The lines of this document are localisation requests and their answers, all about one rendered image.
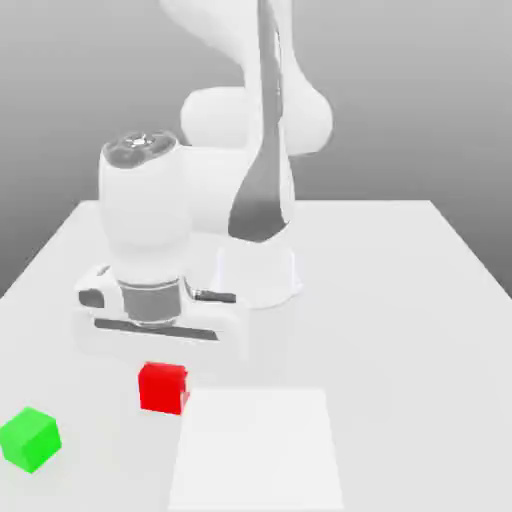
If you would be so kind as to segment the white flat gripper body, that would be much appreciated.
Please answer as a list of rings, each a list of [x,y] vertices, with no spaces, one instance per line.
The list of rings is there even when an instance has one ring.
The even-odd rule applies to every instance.
[[[181,318],[173,325],[148,329],[77,308],[71,314],[71,326],[77,348],[94,356],[126,361],[247,359],[247,310],[234,304],[208,304],[205,312],[203,318]]]

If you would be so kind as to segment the small red cube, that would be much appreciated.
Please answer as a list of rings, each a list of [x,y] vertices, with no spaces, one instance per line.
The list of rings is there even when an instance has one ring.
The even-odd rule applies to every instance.
[[[180,416],[189,395],[187,376],[183,365],[146,362],[138,374],[140,407]]]

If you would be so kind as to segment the small green cube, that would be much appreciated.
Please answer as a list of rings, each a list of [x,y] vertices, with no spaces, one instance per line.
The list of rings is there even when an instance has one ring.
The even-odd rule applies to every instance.
[[[25,407],[0,427],[0,448],[5,460],[32,474],[62,448],[57,421]]]

